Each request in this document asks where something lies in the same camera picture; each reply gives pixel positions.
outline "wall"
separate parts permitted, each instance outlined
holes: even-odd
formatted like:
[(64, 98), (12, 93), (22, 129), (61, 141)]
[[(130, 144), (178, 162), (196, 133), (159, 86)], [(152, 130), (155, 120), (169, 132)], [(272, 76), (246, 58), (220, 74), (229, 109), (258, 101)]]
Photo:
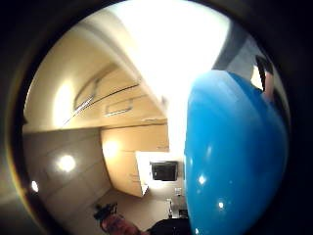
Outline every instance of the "wall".
[(147, 230), (168, 216), (168, 203), (154, 198), (150, 190), (143, 198), (138, 198), (111, 189), (99, 200), (102, 206), (112, 202), (117, 202), (117, 213), (132, 221), (141, 230)]
[[(92, 205), (111, 188), (98, 129), (51, 131), (23, 136), (26, 166), (39, 197), (54, 218), (73, 234), (102, 234)], [(76, 167), (56, 167), (71, 155)]]
[[(175, 188), (181, 188), (184, 193), (184, 165), (183, 156), (163, 152), (136, 152), (139, 175), (148, 184), (151, 195), (158, 200), (166, 201), (175, 197)], [(151, 176), (150, 162), (177, 161), (178, 175), (176, 181), (153, 180)]]

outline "balloon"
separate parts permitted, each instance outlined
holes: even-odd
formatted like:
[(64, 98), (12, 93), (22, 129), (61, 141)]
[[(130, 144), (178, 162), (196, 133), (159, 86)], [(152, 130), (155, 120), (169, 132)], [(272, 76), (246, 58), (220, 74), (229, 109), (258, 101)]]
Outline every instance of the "balloon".
[(212, 70), (188, 101), (185, 184), (194, 234), (243, 234), (282, 180), (288, 136), (282, 118), (243, 78)]

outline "person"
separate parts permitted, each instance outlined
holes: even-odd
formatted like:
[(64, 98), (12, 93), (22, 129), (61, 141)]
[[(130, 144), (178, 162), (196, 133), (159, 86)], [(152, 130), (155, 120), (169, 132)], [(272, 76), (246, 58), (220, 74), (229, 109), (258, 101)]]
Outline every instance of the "person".
[(112, 213), (101, 222), (101, 228), (110, 235), (191, 235), (188, 218), (169, 218), (157, 222), (147, 231), (140, 230), (121, 214)]

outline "kitchen cabinet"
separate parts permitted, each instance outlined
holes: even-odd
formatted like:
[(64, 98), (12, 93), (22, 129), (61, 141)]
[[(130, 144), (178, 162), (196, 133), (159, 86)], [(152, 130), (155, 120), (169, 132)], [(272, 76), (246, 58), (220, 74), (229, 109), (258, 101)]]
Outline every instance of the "kitchen cabinet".
[(118, 152), (105, 160), (111, 184), (116, 190), (136, 197), (144, 196), (148, 185), (139, 177), (134, 152)]
[[(104, 129), (101, 131), (104, 158), (112, 186), (124, 193), (143, 197), (148, 186), (140, 177), (136, 151), (168, 151), (166, 124)], [(106, 153), (107, 143), (115, 153)]]
[[(126, 80), (126, 72), (117, 66), (105, 45), (90, 31), (75, 26), (53, 46), (28, 90), (24, 133), (60, 129), (75, 108), (90, 98), (95, 79), (103, 81), (108, 76), (106, 85), (117, 76), (121, 84), (122, 79)], [(136, 80), (128, 75), (127, 82), (133, 84)]]
[(116, 141), (124, 151), (168, 152), (167, 124), (105, 129), (103, 141)]
[(139, 84), (122, 67), (110, 63), (94, 74), (77, 92), (74, 110), (79, 112), (88, 105), (104, 99), (116, 92)]
[(165, 120), (152, 99), (134, 86), (99, 100), (71, 118), (63, 128), (130, 125)]

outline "wooden cabinet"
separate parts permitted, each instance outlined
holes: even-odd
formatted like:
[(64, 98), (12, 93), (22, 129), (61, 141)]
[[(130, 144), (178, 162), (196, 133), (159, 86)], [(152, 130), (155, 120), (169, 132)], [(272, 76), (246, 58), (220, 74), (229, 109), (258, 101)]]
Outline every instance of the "wooden cabinet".
[(138, 85), (99, 100), (76, 114), (63, 128), (129, 125), (165, 116)]
[[(104, 158), (112, 186), (142, 197), (148, 186), (139, 176), (136, 151), (168, 151), (166, 124), (105, 129), (101, 132)], [(108, 156), (106, 144), (115, 143), (116, 153)]]
[(118, 152), (106, 159), (106, 166), (112, 186), (124, 193), (143, 197), (148, 186), (139, 177), (134, 152)]
[(139, 81), (114, 63), (103, 67), (94, 74), (77, 92), (74, 109), (79, 110), (84, 104), (92, 105), (116, 92), (138, 85)]

